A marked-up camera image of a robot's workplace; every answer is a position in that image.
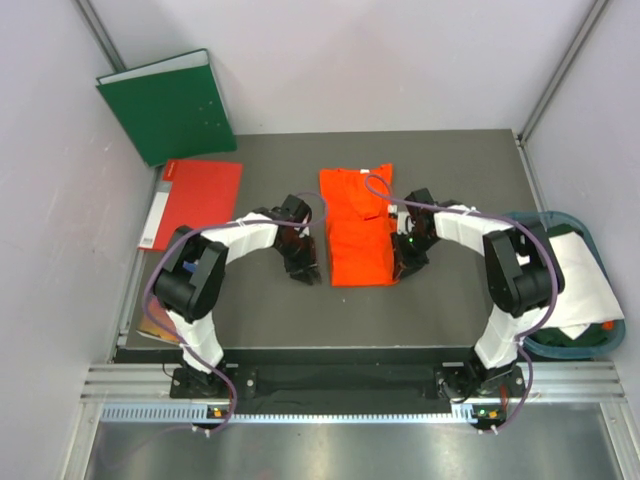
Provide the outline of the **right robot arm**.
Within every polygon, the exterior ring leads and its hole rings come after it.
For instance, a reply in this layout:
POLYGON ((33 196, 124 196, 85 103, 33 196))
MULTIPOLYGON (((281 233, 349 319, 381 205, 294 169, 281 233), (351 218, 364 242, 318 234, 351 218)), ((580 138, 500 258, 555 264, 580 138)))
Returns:
POLYGON ((454 201, 436 202, 428 189, 404 199, 411 228, 393 233, 393 278, 402 280, 428 264, 427 251, 446 240, 484 258, 493 302, 485 330, 463 367, 441 385, 458 402, 498 389, 518 357, 521 341, 547 315, 564 289, 564 277, 547 232, 538 220, 515 223, 481 216, 454 201))

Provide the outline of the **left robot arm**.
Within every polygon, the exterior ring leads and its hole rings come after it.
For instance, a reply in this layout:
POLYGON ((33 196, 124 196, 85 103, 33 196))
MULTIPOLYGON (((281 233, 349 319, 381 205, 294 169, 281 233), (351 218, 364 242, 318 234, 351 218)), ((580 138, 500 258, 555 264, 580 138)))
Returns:
POLYGON ((271 209, 259 208, 231 222, 200 228, 179 227, 162 262, 144 291, 148 318, 152 300, 166 312, 182 350, 182 367, 174 375, 181 387, 216 396, 226 387, 227 374, 218 366, 224 352, 217 339, 213 310, 218 301, 226 266, 258 250, 273 249, 287 275, 306 285, 321 281, 311 207, 289 195, 271 209))

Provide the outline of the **orange t-shirt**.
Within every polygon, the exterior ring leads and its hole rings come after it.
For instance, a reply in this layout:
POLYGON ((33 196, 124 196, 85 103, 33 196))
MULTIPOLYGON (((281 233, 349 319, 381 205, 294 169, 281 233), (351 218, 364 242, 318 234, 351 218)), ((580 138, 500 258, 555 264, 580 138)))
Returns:
POLYGON ((326 234, 331 285, 334 287, 391 286, 394 253, 391 235, 397 222, 389 214, 390 202, 367 187, 387 195, 393 166, 371 171, 344 168, 319 172, 320 192, 328 205, 326 234), (366 181, 368 174, 374 177, 366 181))

